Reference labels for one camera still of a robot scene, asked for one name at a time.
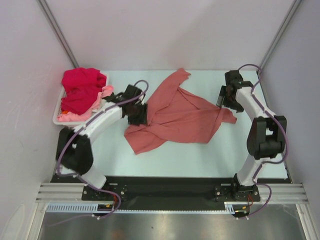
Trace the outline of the white plastic laundry basket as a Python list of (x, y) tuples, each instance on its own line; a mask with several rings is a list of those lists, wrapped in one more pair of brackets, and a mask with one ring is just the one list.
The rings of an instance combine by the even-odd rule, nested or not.
[(56, 125), (77, 126), (102, 107), (102, 98), (114, 91), (108, 76), (95, 68), (67, 70), (52, 121)]

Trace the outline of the left aluminium corner post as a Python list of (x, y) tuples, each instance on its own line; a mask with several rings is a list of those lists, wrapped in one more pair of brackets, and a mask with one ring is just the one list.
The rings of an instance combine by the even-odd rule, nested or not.
[(36, 1), (40, 7), (40, 9), (42, 10), (45, 18), (47, 19), (52, 31), (54, 32), (60, 46), (62, 47), (64, 53), (66, 54), (68, 60), (70, 61), (71, 65), (73, 66), (73, 68), (78, 68), (79, 64), (78, 61), (76, 60), (76, 57), (53, 13), (53, 11), (51, 10), (48, 1), (47, 0), (37, 0)]

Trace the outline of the aluminium corner post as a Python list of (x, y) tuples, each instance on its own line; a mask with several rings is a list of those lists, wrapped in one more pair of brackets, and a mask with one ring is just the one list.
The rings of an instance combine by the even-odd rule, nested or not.
[(73, 68), (78, 68), (79, 64), (78, 61), (76, 60), (76, 57), (53, 13), (53, 11), (51, 10), (48, 1), (47, 0), (37, 0), (36, 1), (40, 7), (40, 9), (42, 10), (45, 18), (47, 19), (52, 31), (54, 32), (60, 46), (62, 47), (64, 53), (66, 54), (68, 60), (70, 61), (71, 65), (73, 66)]
[(286, 13), (282, 23), (280, 24), (279, 29), (277, 30), (266, 54), (264, 55), (261, 63), (260, 63), (260, 70), (257, 70), (257, 74), (260, 75), (263, 69), (266, 67), (268, 62), (270, 61), (272, 55), (274, 54), (278, 44), (280, 43), (281, 39), (285, 35), (287, 28), (290, 26), (294, 16), (296, 15), (298, 9), (300, 8), (303, 0), (293, 0), (292, 4), (290, 5), (288, 12)]

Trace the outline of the light pink t shirt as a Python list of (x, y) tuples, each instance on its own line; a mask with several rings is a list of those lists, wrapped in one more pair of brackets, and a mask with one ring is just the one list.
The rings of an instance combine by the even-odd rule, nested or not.
[(106, 85), (102, 88), (102, 92), (98, 93), (96, 101), (85, 113), (78, 115), (70, 111), (61, 111), (61, 113), (58, 114), (53, 119), (58, 123), (85, 122), (93, 114), (95, 114), (103, 106), (103, 104), (106, 103), (106, 101), (103, 100), (103, 98), (109, 97), (113, 93), (113, 91), (114, 91), (114, 87), (112, 85)]

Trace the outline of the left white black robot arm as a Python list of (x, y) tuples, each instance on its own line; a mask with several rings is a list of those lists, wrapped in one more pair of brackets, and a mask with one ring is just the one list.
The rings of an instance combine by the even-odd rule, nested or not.
[(129, 84), (125, 91), (103, 97), (104, 105), (85, 122), (73, 128), (64, 127), (57, 143), (56, 174), (76, 177), (90, 185), (98, 199), (107, 199), (111, 188), (107, 177), (94, 166), (92, 144), (104, 130), (124, 117), (129, 124), (146, 124), (148, 104), (144, 98), (148, 88), (145, 80)]

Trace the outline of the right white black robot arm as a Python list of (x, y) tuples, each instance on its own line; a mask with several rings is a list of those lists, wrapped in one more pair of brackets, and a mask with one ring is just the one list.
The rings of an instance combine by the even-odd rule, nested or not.
[(257, 177), (263, 167), (281, 163), (274, 159), (285, 150), (287, 119), (277, 116), (260, 102), (254, 93), (256, 86), (245, 81), (239, 70), (230, 70), (224, 77), (225, 85), (220, 89), (217, 106), (245, 112), (251, 127), (246, 141), (247, 159), (231, 185), (216, 190), (215, 195), (225, 196), (228, 201), (244, 202), (259, 195)]

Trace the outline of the right aluminium corner post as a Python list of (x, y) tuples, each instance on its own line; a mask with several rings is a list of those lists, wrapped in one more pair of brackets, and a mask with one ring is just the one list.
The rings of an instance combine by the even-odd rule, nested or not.
[(277, 30), (266, 54), (264, 55), (261, 63), (260, 63), (260, 70), (257, 70), (257, 74), (260, 75), (263, 69), (266, 67), (268, 62), (270, 61), (272, 55), (274, 54), (278, 44), (280, 43), (281, 39), (285, 35), (287, 28), (290, 26), (294, 16), (296, 15), (298, 9), (300, 8), (303, 0), (293, 0), (292, 4), (290, 5), (288, 12), (286, 13), (282, 23), (280, 24), (279, 29)]

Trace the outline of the aluminium front rail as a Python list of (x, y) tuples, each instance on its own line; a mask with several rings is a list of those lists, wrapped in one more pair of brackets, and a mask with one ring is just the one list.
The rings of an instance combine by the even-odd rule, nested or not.
[[(268, 186), (271, 188), (270, 204), (307, 204), (309, 202), (301, 183), (279, 183)], [(80, 201), (94, 202), (95, 200), (89, 197), (89, 192), (82, 183), (43, 183), (35, 201), (39, 203), (77, 203)]]

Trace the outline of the crimson red t shirt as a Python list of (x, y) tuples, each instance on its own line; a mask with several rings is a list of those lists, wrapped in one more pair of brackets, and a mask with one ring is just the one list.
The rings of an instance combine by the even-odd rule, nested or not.
[(107, 83), (107, 77), (95, 68), (74, 68), (63, 74), (61, 84), (66, 93), (61, 99), (61, 110), (84, 114), (97, 100)]

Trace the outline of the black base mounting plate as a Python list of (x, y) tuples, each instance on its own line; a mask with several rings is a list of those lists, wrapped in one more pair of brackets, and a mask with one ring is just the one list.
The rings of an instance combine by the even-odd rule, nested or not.
[(256, 186), (237, 186), (234, 178), (109, 176), (105, 190), (121, 198), (120, 210), (216, 211), (225, 202), (256, 203)]

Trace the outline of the salmon pink t shirt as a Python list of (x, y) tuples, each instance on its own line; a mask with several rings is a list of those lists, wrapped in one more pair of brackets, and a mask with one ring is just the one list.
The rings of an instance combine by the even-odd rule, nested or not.
[(229, 109), (181, 88), (189, 76), (183, 68), (169, 75), (147, 101), (147, 123), (131, 124), (125, 130), (124, 137), (136, 155), (167, 141), (207, 144), (222, 123), (237, 122)]

